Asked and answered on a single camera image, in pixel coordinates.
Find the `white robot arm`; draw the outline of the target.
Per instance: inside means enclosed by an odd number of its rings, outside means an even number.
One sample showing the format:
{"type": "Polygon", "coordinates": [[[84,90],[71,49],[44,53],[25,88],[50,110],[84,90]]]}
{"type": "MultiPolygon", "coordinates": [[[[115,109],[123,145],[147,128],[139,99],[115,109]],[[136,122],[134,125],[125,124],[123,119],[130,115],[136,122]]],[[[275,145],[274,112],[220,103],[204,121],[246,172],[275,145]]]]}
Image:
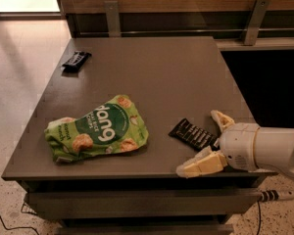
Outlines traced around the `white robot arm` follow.
{"type": "Polygon", "coordinates": [[[176,168],[178,176],[212,174],[229,165],[245,171],[268,169],[294,179],[294,128],[235,122],[217,110],[212,110],[211,116],[220,128],[219,137],[187,119],[170,132],[197,151],[194,158],[176,168]]]}

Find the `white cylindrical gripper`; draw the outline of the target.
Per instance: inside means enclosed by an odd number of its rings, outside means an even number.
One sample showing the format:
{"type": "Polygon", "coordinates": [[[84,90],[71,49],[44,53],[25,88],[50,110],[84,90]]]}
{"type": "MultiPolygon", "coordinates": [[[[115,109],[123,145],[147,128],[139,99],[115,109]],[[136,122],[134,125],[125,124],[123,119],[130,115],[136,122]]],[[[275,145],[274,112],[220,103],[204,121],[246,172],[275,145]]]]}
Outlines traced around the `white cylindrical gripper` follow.
{"type": "Polygon", "coordinates": [[[210,146],[204,148],[179,165],[176,174],[183,178],[198,177],[223,171],[227,164],[235,169],[256,170],[254,141],[260,127],[256,123],[235,123],[233,118],[217,110],[211,110],[211,117],[222,132],[220,151],[213,151],[210,146]]]}

